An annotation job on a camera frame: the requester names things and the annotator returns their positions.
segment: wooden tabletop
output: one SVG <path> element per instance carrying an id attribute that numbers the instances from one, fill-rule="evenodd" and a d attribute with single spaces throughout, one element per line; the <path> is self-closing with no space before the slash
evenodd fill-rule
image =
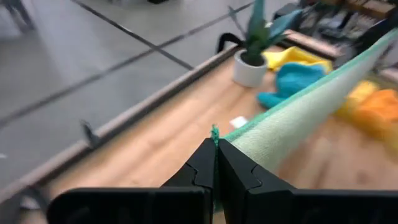
<path id="1" fill-rule="evenodd" d="M 255 96 L 275 91 L 274 74 L 268 72 L 259 88 L 245 88 L 232 81 L 233 63 L 228 59 L 51 181 L 51 196 L 76 187 L 159 187 L 210 136 L 212 124 L 223 136 L 233 130 L 233 118 L 263 113 Z M 286 158 L 278 175 L 298 188 L 398 189 L 394 153 L 332 116 Z M 222 214 L 216 219 L 224 222 Z M 45 223 L 38 213 L 23 222 Z"/>

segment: gray floor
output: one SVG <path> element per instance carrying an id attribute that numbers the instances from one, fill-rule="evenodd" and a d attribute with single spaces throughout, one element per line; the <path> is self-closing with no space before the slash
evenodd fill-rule
<path id="1" fill-rule="evenodd" d="M 214 54 L 222 32 L 239 32 L 229 18 L 190 30 L 251 0 L 81 1 L 154 45 L 180 36 L 163 50 L 195 67 Z M 268 1 L 267 17 L 287 2 Z M 9 31 L 13 39 L 1 38 L 12 26 L 0 7 L 7 28 L 0 31 L 0 188 L 81 139 L 80 119 L 98 128 L 187 72 L 70 0 L 24 3 L 36 30 Z M 238 13 L 243 25 L 250 12 Z"/>

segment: blue cloth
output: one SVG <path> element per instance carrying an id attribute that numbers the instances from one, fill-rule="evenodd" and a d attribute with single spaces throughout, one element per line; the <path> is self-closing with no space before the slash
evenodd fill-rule
<path id="1" fill-rule="evenodd" d="M 257 99 L 261 106 L 271 108 L 323 76 L 325 76 L 325 68 L 320 64 L 309 66 L 300 63 L 286 63 L 276 75 L 277 93 L 259 93 Z"/>

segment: white pot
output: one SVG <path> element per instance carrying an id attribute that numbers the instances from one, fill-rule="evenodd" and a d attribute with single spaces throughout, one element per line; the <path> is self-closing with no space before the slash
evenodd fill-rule
<path id="1" fill-rule="evenodd" d="M 246 87 L 258 87 L 262 83 L 262 78 L 267 72 L 268 69 L 268 62 L 267 59 L 263 57 L 264 64 L 259 67 L 255 67 L 252 65 L 248 65 L 244 63 L 241 59 L 241 54 L 246 50 L 240 50 L 235 53 L 235 68 L 234 68 L 234 75 L 233 80 Z"/>

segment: potted plant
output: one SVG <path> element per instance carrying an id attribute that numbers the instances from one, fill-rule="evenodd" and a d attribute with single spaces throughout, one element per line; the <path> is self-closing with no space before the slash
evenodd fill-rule
<path id="1" fill-rule="evenodd" d="M 235 53 L 233 80 L 243 86 L 257 87 L 267 72 L 267 59 L 262 52 L 285 38 L 284 31 L 288 29 L 297 15 L 297 9 L 290 14 L 279 17 L 272 24 L 264 19 L 264 0 L 255 0 L 253 12 L 247 31 L 240 26 L 235 10 L 229 7 L 229 16 L 245 37 L 243 49 Z"/>

